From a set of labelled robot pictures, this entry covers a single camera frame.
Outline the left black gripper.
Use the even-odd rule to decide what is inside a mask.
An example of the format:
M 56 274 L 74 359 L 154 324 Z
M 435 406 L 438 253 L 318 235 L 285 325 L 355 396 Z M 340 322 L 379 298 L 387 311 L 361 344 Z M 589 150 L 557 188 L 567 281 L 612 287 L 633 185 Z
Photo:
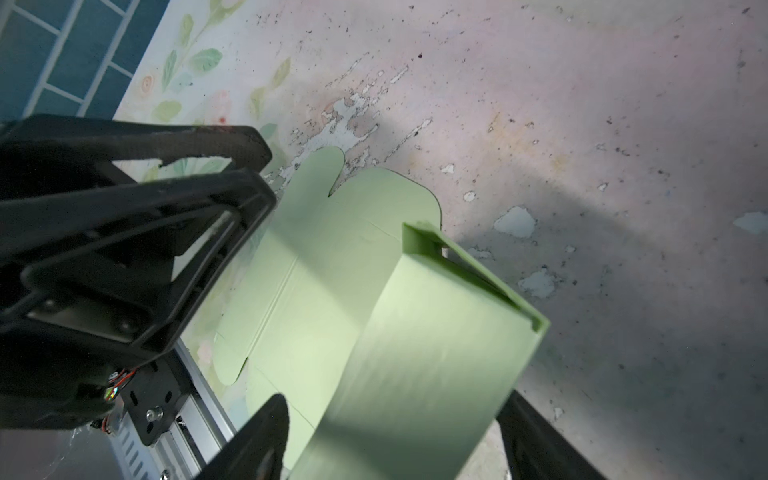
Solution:
M 250 126 L 36 114 L 1 125 L 1 360 L 135 367 L 168 352 L 274 209 L 247 168 L 131 182 L 117 161 L 224 157 L 261 171 Z

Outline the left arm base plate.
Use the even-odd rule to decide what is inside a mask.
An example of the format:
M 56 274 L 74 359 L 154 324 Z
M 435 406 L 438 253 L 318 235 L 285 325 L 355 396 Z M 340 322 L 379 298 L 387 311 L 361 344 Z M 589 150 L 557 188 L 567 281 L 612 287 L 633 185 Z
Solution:
M 122 397 L 143 445 L 153 445 L 169 429 L 192 392 L 191 377 L 176 352 L 136 371 Z

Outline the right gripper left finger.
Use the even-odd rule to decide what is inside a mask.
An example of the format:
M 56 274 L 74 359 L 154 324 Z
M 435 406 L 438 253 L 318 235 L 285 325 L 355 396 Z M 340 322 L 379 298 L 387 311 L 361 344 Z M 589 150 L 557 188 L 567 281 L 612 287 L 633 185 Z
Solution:
M 279 480 L 288 434 L 287 401 L 274 394 L 195 480 Z

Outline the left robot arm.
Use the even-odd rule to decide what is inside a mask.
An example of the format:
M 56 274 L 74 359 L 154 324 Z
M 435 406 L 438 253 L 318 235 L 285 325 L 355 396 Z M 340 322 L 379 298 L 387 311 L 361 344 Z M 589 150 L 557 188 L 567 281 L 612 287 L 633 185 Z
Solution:
M 275 208 L 251 126 L 1 127 L 1 425 L 73 429 L 168 353 Z

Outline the light green paper box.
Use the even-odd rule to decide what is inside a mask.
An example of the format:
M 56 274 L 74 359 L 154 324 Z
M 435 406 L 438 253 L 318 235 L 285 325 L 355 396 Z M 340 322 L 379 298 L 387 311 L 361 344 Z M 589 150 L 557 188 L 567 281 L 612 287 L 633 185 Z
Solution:
M 435 196 L 336 147 L 289 182 L 212 341 L 218 380 L 297 418 L 295 479 L 453 479 L 549 321 L 439 228 Z

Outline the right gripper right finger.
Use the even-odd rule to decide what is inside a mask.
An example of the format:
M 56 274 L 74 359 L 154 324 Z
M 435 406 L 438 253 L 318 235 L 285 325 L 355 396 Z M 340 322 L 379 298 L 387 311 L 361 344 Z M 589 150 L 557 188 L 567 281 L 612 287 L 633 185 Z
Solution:
M 606 479 L 517 391 L 496 420 L 513 479 Z

